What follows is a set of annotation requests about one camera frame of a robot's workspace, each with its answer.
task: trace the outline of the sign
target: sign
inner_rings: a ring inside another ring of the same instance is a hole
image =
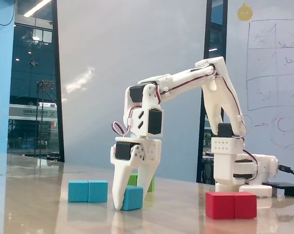
[[[56,107],[42,107],[27,106],[27,105],[15,105],[10,104],[9,118],[10,119],[27,119],[35,120],[36,113],[38,115],[38,120],[41,119],[43,113],[44,121],[57,121],[57,108]]]

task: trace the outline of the cyan cube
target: cyan cube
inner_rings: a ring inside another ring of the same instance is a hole
[[[107,202],[108,182],[89,180],[89,202]]]
[[[87,180],[71,180],[68,184],[68,202],[88,202],[89,182]]]
[[[143,207],[143,188],[128,185],[121,210],[132,211]]]

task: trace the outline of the whiteboard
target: whiteboard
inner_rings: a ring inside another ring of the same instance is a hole
[[[113,168],[125,90],[203,59],[206,0],[58,0],[65,161]],[[201,89],[161,106],[156,175],[196,181]]]
[[[246,150],[294,169],[294,0],[229,0],[226,52]],[[279,172],[272,181],[294,176]]]

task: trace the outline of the black cable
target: black cable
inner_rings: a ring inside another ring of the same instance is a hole
[[[13,21],[14,14],[15,14],[15,1],[16,1],[16,0],[14,0],[13,14],[12,14],[12,18],[11,18],[10,22],[7,23],[7,24],[1,24],[1,23],[0,23],[1,26],[7,26],[7,25],[9,25],[9,24]]]
[[[278,169],[280,171],[282,171],[282,172],[291,173],[291,174],[294,175],[294,171],[291,169],[291,167],[287,167],[287,166],[284,166],[284,165],[279,165]]]

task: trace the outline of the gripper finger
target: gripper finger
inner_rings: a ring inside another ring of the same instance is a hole
[[[159,163],[159,161],[155,161],[151,164],[141,164],[138,168],[137,186],[143,188],[143,200],[145,200],[152,177],[154,176]]]
[[[124,193],[133,169],[138,168],[143,161],[144,151],[140,145],[134,145],[130,150],[130,160],[117,159],[114,156],[114,176],[112,185],[112,196],[115,208],[122,208]]]

